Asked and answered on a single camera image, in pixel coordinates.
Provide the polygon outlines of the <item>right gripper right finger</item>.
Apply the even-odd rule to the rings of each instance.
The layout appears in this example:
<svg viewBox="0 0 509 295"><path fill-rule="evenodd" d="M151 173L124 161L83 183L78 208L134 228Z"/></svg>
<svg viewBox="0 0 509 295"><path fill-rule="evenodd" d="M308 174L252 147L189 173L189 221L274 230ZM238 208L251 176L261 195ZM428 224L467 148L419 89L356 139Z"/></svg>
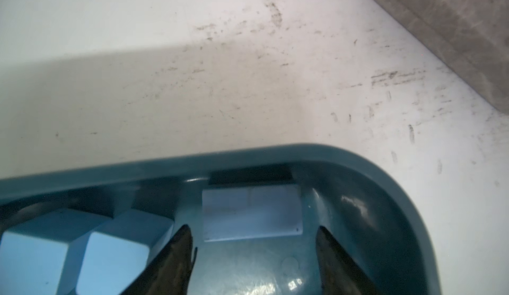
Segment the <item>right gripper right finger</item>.
<svg viewBox="0 0 509 295"><path fill-rule="evenodd" d="M315 247L322 294L382 294L326 227L319 226Z"/></svg>

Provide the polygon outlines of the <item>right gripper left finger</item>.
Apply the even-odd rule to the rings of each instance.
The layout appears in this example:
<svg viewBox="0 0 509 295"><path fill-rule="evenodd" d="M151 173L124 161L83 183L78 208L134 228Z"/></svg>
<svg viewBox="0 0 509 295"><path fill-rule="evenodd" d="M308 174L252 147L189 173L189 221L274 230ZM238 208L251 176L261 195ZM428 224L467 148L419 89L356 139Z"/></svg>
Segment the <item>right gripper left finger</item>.
<svg viewBox="0 0 509 295"><path fill-rule="evenodd" d="M121 294L187 294L197 253L185 224Z"/></svg>

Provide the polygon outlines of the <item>light blue long block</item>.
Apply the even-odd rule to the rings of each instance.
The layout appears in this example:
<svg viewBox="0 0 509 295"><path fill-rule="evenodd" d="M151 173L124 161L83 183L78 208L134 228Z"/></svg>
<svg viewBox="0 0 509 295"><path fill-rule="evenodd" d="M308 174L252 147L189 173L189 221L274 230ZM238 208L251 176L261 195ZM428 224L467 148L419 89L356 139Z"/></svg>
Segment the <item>light blue long block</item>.
<svg viewBox="0 0 509 295"><path fill-rule="evenodd" d="M202 193L206 242L301 235L302 197L296 184L209 189Z"/></svg>

